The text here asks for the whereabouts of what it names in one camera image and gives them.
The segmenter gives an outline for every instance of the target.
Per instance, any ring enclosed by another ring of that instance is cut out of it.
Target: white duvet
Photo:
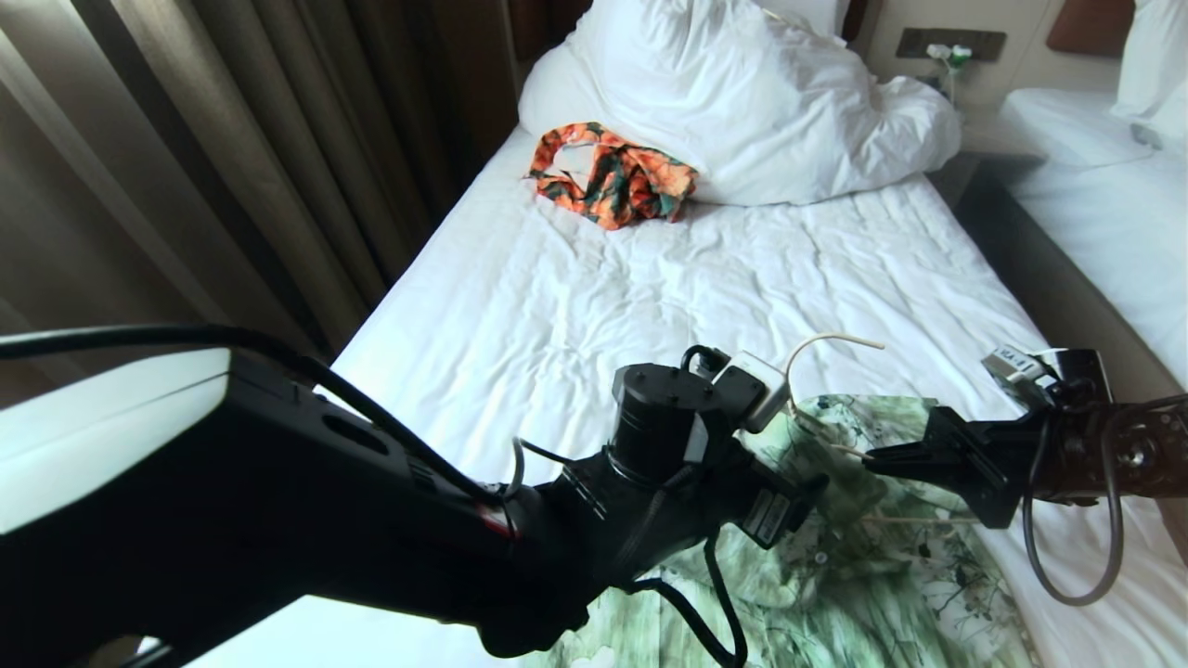
[[[595,0],[524,84],[539,137],[599,121],[701,172],[695,198],[805,204],[939,169],[961,143],[939,93],[878,86],[834,37],[752,0]]]
[[[512,134],[334,365],[467,474],[510,479],[513,435],[596,452],[614,424],[614,370],[676,364],[695,342],[775,361],[841,329],[887,349],[819,344],[797,361],[798,397],[923,395],[969,418],[1018,415],[979,360],[1044,342],[923,177],[811,207],[694,203],[685,222],[606,232],[519,178],[533,146]],[[558,472],[529,456],[525,481]],[[981,534],[1048,668],[1188,664],[1188,573],[1155,505],[1124,506],[1121,576],[1088,609],[1038,588],[1018,527]],[[1087,591],[1106,513],[1037,504],[1036,522],[1048,572]],[[473,629],[312,597],[198,662],[493,663]]]

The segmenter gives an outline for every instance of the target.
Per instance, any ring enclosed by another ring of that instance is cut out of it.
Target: nightstand
[[[1043,153],[1026,138],[998,120],[997,107],[969,107],[962,112],[961,151],[940,170],[927,175],[950,209],[956,208],[982,163],[1025,166],[1044,160]]]

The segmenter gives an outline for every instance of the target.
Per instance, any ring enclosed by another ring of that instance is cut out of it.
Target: wall
[[[997,105],[1016,88],[1114,90],[1120,61],[1057,53],[1044,40],[1064,0],[884,0],[866,62],[880,80],[931,74],[927,59],[896,58],[905,27],[996,30],[1006,45],[994,63],[971,63],[959,102]]]

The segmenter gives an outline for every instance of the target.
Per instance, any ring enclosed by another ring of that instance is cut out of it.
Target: white connector
[[[714,383],[718,383],[731,367],[746,372],[759,383],[763,383],[763,393],[756,402],[754,408],[751,409],[742,421],[744,429],[752,434],[759,434],[767,427],[771,418],[776,417],[779,409],[788,403],[788,397],[790,396],[788,377],[784,376],[783,371],[751,353],[741,352],[731,358],[729,364],[718,372],[718,376],[714,377]]]

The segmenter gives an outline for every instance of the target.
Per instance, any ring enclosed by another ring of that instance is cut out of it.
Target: wall outlet
[[[927,58],[929,44],[960,44],[973,50],[974,61],[997,61],[1006,44],[1005,32],[956,30],[948,27],[905,27],[899,38],[897,58]]]

